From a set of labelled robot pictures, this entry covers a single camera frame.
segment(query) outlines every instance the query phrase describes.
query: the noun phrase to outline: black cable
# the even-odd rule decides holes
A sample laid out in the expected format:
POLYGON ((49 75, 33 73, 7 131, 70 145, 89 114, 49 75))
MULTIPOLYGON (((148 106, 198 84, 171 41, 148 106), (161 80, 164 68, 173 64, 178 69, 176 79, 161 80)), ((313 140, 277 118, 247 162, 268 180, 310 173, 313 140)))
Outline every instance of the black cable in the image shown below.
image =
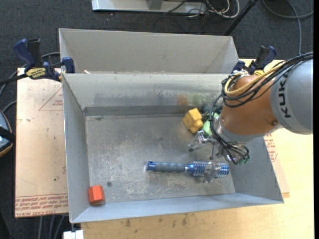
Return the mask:
POLYGON ((12 105, 16 104, 16 101, 11 102, 6 107, 3 108, 2 112, 5 113, 12 105))
POLYGON ((23 79, 23 78, 25 78, 25 77, 28 77, 28 76, 27 76, 26 74, 22 74, 22 75, 18 75, 18 76, 9 78, 9 79, 7 79, 7 80, 5 80, 5 81, 0 82, 0 86, 1 86, 1 85, 6 85, 6 84, 8 84, 8 83, 10 83, 10 82, 14 82, 14 81, 23 79))
POLYGON ((235 19, 234 23, 229 27, 229 29, 224 33, 225 36, 230 35, 230 33, 235 29, 235 27, 239 24, 239 22, 243 19, 243 17, 249 12, 249 10, 255 6, 258 0, 249 0, 246 7, 241 11, 238 17, 235 19))
POLYGON ((270 85, 273 86, 282 76, 283 76, 283 73, 284 72, 289 72, 291 71, 294 67, 296 67, 299 63, 303 62, 303 61, 307 61, 307 60, 310 60, 310 59, 313 59, 314 57, 314 54, 313 52, 309 52, 309 53, 306 53, 306 54, 303 54, 303 55, 299 55, 297 57, 294 57, 294 58, 291 58, 289 60, 287 60, 286 62, 284 62, 276 71, 274 71, 271 75, 269 75, 267 78, 264 78, 263 81, 256 87, 254 87, 257 83, 255 83, 254 85, 252 85, 249 89, 247 89, 244 93, 240 94, 240 95, 237 95, 237 96, 232 96, 232 97, 229 97, 227 96, 227 94, 225 93, 225 82, 228 80, 228 79, 225 79, 223 82, 222 82, 222 97, 223 97, 223 100, 224 100, 224 104, 228 107, 232 107, 232 108, 235 108, 235 107, 239 107, 239 106, 242 106, 244 104, 246 104, 247 102, 249 101, 252 101, 252 100, 255 100, 259 97, 261 97, 267 90, 265 90, 262 94, 258 95, 257 97, 255 97, 255 95, 259 92, 259 90, 264 86, 266 85, 268 82, 270 81, 273 81, 274 78, 276 78, 277 76, 279 76, 275 81, 272 82, 272 84, 270 85), (247 96, 251 95, 249 98, 247 98, 245 101, 240 101, 240 99, 243 99, 247 96), (236 101, 239 101, 240 103, 239 104, 236 104, 236 105, 230 105, 227 103, 227 101, 233 101, 233 100, 236 100, 236 101))
POLYGON ((176 11, 178 8, 180 8, 184 3, 186 3, 188 0, 184 0, 183 2, 181 2, 178 6, 176 6, 175 8, 173 8, 173 9, 171 9, 171 10, 169 10, 169 11, 167 11, 167 12, 165 12, 164 13, 164 15, 165 14, 169 14, 169 13, 171 13, 171 12, 173 12, 173 11, 176 11))
POLYGON ((9 140, 10 142, 15 142, 15 134, 0 126, 0 136, 9 140))
MULTIPOLYGON (((14 77, 16 75, 16 72, 14 72, 13 74, 10 75, 9 79, 11 79, 12 77, 14 77)), ((4 89, 6 88, 7 84, 4 84, 1 89, 0 89, 0 97, 4 91, 4 89)))

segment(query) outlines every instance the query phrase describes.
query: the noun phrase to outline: metal stand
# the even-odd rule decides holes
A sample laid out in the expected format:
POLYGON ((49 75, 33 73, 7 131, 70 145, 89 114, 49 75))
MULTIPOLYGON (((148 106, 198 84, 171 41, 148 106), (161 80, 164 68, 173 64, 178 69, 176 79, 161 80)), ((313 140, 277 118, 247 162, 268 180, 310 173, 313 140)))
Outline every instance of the metal stand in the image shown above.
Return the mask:
POLYGON ((258 0, 249 0, 248 5, 245 9, 240 13, 240 15, 236 18, 234 23, 230 26, 230 28, 225 32, 224 35, 230 35, 230 33, 234 30, 234 28, 239 24, 239 22, 243 19, 243 17, 249 12, 249 10, 256 4, 258 0))
MULTIPOLYGON (((170 0, 92 0, 92 10, 167 12, 181 3, 170 0)), ((201 2, 185 2, 174 13, 198 13, 198 10, 205 10, 205 5, 201 2)))

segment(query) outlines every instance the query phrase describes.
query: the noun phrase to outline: cable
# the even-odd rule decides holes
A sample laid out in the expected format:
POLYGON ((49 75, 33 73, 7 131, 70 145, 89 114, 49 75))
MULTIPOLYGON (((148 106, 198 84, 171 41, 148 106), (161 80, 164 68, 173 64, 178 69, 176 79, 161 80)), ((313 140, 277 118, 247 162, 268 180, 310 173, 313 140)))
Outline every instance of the cable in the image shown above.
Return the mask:
POLYGON ((228 19, 231 19, 231 18, 236 18, 240 12, 240 4, 239 4, 239 1, 238 0, 235 0, 236 2, 236 7, 237 7, 237 11, 234 15, 225 15, 225 13, 230 9, 230 2, 229 0, 227 0, 227 9, 222 9, 220 11, 217 11, 213 5, 208 1, 208 0, 205 0, 206 2, 206 5, 210 8, 209 9, 209 12, 211 13, 214 13, 214 14, 217 14, 217 15, 220 15, 222 16, 223 18, 228 18, 228 19))
POLYGON ((3 113, 6 112, 6 110, 8 110, 12 105, 16 104, 16 101, 11 102, 10 104, 8 104, 6 107, 4 107, 4 109, 2 110, 3 113))
POLYGON ((297 22, 298 22, 298 29, 299 29, 299 49, 298 49, 298 54, 301 54, 302 31, 301 31, 300 18, 298 17, 298 14, 297 14, 295 8, 292 6, 292 4, 289 1, 287 1, 287 3, 290 5, 291 9, 294 11, 294 14, 296 15, 296 19, 297 19, 297 22))
MULTIPOLYGON (((60 55, 60 52, 47 53, 47 54, 42 55, 41 57, 44 58, 44 57, 50 57, 50 56, 53 56, 53 55, 60 55)), ((15 76, 16 73, 17 73, 17 72, 14 72, 7 80, 0 82, 0 86, 3 85, 2 88, 0 89, 0 96, 1 96, 1 94, 3 93, 5 87, 6 87, 6 85, 7 85, 8 83, 28 77, 27 75, 23 75, 23 74, 22 74, 22 75, 17 75, 17 76, 15 76)))
POLYGON ((304 14, 304 15, 298 15, 295 8, 293 7, 293 5, 287 0, 287 3, 289 4, 289 6, 291 7, 291 9, 293 10, 295 16, 287 16, 287 15, 282 15, 282 14, 279 14, 279 13, 276 13, 274 12, 273 10, 271 10, 267 5, 266 5, 266 2, 265 0, 263 0, 263 4, 265 6, 265 8, 270 11, 271 13, 273 13, 274 15, 276 16, 279 16, 279 17, 282 17, 282 18, 285 18, 285 19, 296 19, 297 22, 298 22, 298 29, 299 29, 299 49, 298 49, 298 54, 301 54, 301 46, 302 46, 302 30, 301 30, 301 22, 300 22, 300 19, 305 19, 309 16, 312 16, 314 14, 314 11, 311 11, 307 14, 304 14))
MULTIPOLYGON (((13 78, 16 75, 16 72, 14 72, 13 74, 10 75, 9 79, 13 78)), ((5 89, 5 87, 7 86, 7 84, 4 84, 1 89, 0 89, 0 97, 5 89)))
POLYGON ((186 3, 187 1, 188 1, 188 0, 184 0, 184 1, 181 2, 178 6, 176 6, 175 8, 173 8, 173 9, 167 11, 167 12, 165 12, 163 15, 169 14, 169 13, 171 13, 171 12, 173 12, 173 11, 176 11, 178 8, 180 8, 180 7, 181 7, 184 3, 186 3))
POLYGON ((58 227, 57 227, 57 229, 56 229, 56 232, 55 232, 55 234, 54 234, 54 238, 53 238, 53 239, 56 239, 56 238, 57 238, 57 236, 58 236, 58 234, 59 234, 59 231, 60 231, 60 228, 61 228, 61 225, 62 225, 62 222, 63 222, 65 216, 66 216, 66 215, 62 215, 61 220, 60 220, 59 225, 58 225, 58 227))
POLYGON ((40 224, 39 224, 38 239, 40 239, 40 238, 41 238, 42 222, 43 222, 43 216, 41 216, 41 217, 40 217, 40 224))
POLYGON ((297 18, 298 18, 298 19, 303 19, 303 18, 307 18, 307 17, 309 17, 309 16, 311 16, 311 15, 314 14, 314 11, 311 11, 311 12, 309 12, 309 13, 307 13, 307 14, 304 14, 304 15, 296 15, 296 16, 287 16, 287 15, 278 14, 278 13, 274 12, 273 10, 271 10, 271 9, 266 5, 265 0, 262 0, 262 1, 263 1, 264 6, 266 7, 266 9, 267 9, 268 11, 270 11, 270 12, 273 13, 274 15, 277 15, 277 16, 282 17, 282 18, 287 18, 287 19, 297 19, 297 18))
POLYGON ((222 82, 222 97, 224 104, 229 107, 239 107, 249 101, 255 100, 261 97, 271 86, 273 86, 282 76, 284 73, 287 73, 293 70, 296 66, 300 63, 313 59, 314 53, 309 52, 303 55, 299 55, 297 57, 291 58, 287 61, 281 62, 270 69, 268 72, 258 76, 253 81, 247 83, 243 87, 238 90, 230 91, 230 87, 232 82, 235 82, 237 74, 225 79, 222 82), (260 95, 256 96, 260 89, 265 86, 267 83, 272 81, 271 85, 260 95), (230 105, 227 101, 238 101, 239 103, 236 105, 230 105))
POLYGON ((53 215, 52 218, 51 218, 51 225, 50 225, 50 231, 49 231, 49 239, 52 239, 54 220, 55 220, 55 215, 53 215))

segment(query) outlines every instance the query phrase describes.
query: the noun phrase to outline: green object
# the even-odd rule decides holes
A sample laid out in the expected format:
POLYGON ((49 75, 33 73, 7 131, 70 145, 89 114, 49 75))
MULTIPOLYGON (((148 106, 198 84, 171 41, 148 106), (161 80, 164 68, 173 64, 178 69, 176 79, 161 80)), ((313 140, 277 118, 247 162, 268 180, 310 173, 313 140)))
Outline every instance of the green object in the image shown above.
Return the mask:
POLYGON ((210 121, 209 120, 206 120, 203 127, 202 127, 202 130, 204 130, 204 136, 205 137, 209 137, 212 135, 212 132, 210 130, 210 121))

